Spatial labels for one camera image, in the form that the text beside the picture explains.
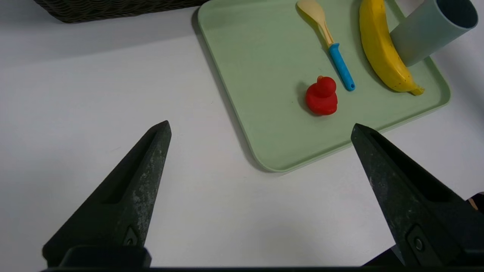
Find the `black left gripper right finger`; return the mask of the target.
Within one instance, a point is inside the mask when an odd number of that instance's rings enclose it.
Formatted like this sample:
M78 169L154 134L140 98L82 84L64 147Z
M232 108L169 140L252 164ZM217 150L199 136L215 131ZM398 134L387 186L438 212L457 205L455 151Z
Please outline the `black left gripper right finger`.
M405 265L482 267L483 214L378 131L351 141Z

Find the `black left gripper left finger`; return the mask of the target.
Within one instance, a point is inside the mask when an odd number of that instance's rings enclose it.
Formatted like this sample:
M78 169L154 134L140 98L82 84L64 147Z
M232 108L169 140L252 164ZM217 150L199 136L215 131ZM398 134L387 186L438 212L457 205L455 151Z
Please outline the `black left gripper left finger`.
M148 267L144 244L171 142L152 126L42 248L49 267Z

